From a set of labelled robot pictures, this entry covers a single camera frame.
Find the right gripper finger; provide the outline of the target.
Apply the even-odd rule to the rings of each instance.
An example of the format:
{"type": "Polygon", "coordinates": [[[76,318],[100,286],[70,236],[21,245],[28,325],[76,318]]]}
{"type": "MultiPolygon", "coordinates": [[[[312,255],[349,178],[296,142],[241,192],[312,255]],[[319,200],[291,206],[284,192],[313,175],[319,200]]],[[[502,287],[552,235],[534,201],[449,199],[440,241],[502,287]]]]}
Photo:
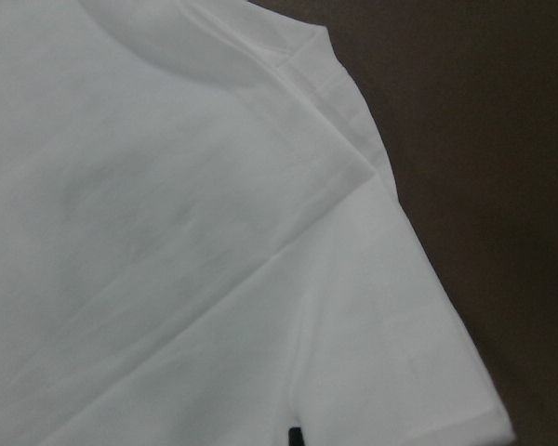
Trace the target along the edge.
{"type": "Polygon", "coordinates": [[[300,427],[288,429],[288,446],[303,446],[303,435],[300,427]]]}

